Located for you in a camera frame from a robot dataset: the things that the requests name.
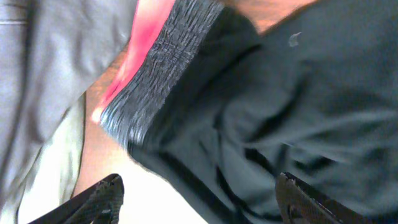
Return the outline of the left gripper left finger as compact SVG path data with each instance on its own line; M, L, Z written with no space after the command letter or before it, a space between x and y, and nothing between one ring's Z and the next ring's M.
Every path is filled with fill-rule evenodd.
M118 224L123 202L122 177L110 174L29 224Z

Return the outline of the black leggings with red waistband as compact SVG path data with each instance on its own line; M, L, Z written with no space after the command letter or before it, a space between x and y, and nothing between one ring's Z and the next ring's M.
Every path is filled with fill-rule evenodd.
M289 172L397 222L397 1L316 1L260 34L217 1L139 1L94 114L209 223L280 223Z

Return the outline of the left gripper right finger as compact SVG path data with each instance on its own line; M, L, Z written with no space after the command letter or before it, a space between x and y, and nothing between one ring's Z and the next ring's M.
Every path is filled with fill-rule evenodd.
M278 176L275 193L285 224L370 224L369 219L288 172Z

